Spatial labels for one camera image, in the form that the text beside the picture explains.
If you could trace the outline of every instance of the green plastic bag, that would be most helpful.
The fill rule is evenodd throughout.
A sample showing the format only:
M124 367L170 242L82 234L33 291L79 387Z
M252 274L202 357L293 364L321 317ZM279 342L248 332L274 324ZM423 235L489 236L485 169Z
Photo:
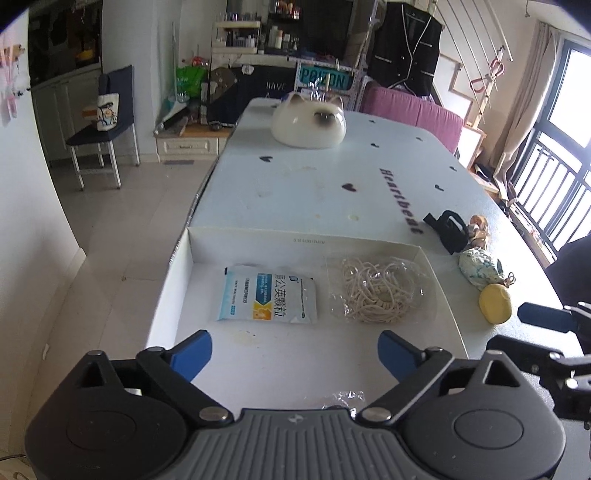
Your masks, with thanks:
M189 97L201 97L201 82L207 76L207 67L177 68L177 89L187 92Z

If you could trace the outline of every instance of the hanging clothes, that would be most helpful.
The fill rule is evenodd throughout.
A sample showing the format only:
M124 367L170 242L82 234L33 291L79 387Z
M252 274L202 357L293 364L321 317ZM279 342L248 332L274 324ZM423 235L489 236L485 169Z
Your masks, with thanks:
M386 88L404 85L417 96L431 95L441 29L429 13L389 2L375 33L368 75Z

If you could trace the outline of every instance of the sign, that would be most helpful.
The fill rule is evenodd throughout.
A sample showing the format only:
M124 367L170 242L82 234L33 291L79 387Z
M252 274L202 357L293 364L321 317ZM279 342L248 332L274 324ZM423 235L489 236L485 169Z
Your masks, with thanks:
M353 85L353 77L347 72L306 64L302 64L300 67L300 82L308 85L310 82L322 78L320 83L323 85L327 73L330 73L330 88L333 90L349 90Z

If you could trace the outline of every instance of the navy chair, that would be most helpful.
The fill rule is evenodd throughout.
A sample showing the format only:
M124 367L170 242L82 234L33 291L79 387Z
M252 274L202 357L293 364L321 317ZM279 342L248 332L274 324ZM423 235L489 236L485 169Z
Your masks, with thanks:
M115 160L113 140L125 132L129 127L131 127L131 131L134 135L135 166L139 165L138 138L135 134L134 124L134 68L131 65L115 70L114 72L104 73L99 77L98 94L105 95L107 93L119 94L119 112L116 127L106 132L100 132L96 129L95 125L89 125L66 140L66 144L70 147L72 162L74 163L76 175L78 175L78 182L80 183L81 190L84 190L82 175L105 172L105 163L103 162L103 155L100 149L101 143L106 143L108 146L109 156L111 158L111 169L115 176L115 183L117 184L118 189L121 188L121 179L119 178L119 170L117 168L117 161ZM76 157L76 146L93 143L97 145L99 150L99 163L101 168L85 168L81 170L78 166L78 158Z

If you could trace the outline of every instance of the drawer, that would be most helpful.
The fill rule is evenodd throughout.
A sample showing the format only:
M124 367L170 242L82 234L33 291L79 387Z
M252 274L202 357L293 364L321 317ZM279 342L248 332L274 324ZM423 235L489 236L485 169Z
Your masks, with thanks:
M160 155L217 155L217 138L159 138Z

